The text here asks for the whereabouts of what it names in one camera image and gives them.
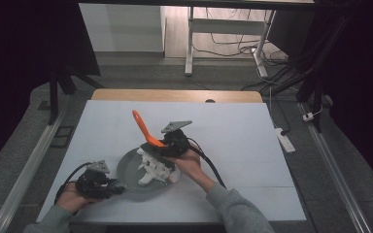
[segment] person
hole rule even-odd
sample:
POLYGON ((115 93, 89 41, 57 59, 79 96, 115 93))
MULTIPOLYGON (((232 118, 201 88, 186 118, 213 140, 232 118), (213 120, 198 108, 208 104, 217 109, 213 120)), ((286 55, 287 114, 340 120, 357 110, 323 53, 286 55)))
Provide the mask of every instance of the person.
MULTIPOLYGON (((166 157, 180 170, 195 181, 207 193, 206 199, 215 208, 228 233, 274 232, 262 212, 236 189, 227 190, 214 182, 201 169, 200 156, 188 150, 180 157, 166 157)), ((87 199, 79 194, 74 183, 69 183, 58 201, 51 207, 39 224, 27 225, 23 233, 69 232, 69 219, 73 213, 96 199, 87 199)))

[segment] wooden floor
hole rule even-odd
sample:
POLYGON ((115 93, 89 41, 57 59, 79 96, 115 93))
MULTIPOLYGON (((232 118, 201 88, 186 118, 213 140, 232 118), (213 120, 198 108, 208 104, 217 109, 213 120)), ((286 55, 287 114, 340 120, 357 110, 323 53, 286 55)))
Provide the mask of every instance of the wooden floor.
MULTIPOLYGON (((187 22, 187 7, 164 7, 164 13, 166 17, 166 34, 165 34, 165 57, 167 58, 182 58, 186 57, 187 52, 187 33, 188 33, 188 22, 187 22)), ((247 10, 247 9, 219 9, 219 8, 208 8, 208 14, 206 8, 194 8, 195 18, 217 18, 217 19, 230 19, 230 20, 257 20, 263 21, 265 17, 265 11, 263 10, 247 10)), ((240 52, 240 48, 256 46, 258 44, 259 36, 250 35, 224 35, 224 34, 209 34, 209 33, 194 33, 192 44, 196 48, 193 52, 195 58, 224 58, 224 59, 253 59, 249 54, 248 50, 245 50, 246 54, 236 54, 240 52), (223 45, 221 43, 235 43, 229 45, 223 45), (216 55, 209 52, 197 51, 207 50, 222 55, 216 55)), ((278 50, 271 44, 264 46, 264 51, 269 54, 273 51, 278 50)), ((275 54, 278 57, 283 58, 285 55, 275 54)))

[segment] black fabric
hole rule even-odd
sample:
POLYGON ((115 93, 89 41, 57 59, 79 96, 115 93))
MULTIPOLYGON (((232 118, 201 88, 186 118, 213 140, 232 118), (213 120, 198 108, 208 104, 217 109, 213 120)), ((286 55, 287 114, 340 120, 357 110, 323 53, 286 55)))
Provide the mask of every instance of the black fabric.
POLYGON ((0 149, 53 68, 99 75, 77 2, 0 1, 0 149))
POLYGON ((322 68, 331 116, 373 169, 373 1, 363 1, 322 68))

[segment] white desk leg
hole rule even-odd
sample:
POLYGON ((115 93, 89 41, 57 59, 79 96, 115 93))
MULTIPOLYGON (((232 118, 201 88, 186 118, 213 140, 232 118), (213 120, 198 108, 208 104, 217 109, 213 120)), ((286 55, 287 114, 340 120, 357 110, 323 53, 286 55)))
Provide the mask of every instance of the white desk leg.
POLYGON ((187 35, 187 48, 186 48, 186 76, 192 75, 192 34, 193 34, 193 7, 189 7, 188 13, 188 35, 187 35))
POLYGON ((258 69, 258 72, 262 78, 268 77, 268 74, 266 73, 265 67, 261 59, 261 53, 262 53, 263 45, 265 44, 266 36, 268 35, 268 32, 269 32, 269 27, 271 26, 272 17, 274 16, 274 14, 275 14, 275 11, 272 11, 268 19, 266 20, 264 30, 262 32, 261 38, 259 39, 258 48, 256 48, 255 52, 253 53, 253 57, 256 63, 256 68, 258 69))

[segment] sleeve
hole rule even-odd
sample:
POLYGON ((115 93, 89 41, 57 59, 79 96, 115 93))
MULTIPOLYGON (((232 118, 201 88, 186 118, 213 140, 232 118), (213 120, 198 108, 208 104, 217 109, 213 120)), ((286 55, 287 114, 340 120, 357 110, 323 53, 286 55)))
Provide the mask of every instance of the sleeve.
POLYGON ((23 233, 69 233, 69 219, 72 214, 68 211, 52 206, 38 224, 29 224, 23 230, 23 233))
POLYGON ((216 183, 207 193, 207 200, 216 209, 228 233, 274 232, 262 212, 236 189, 226 190, 216 183))

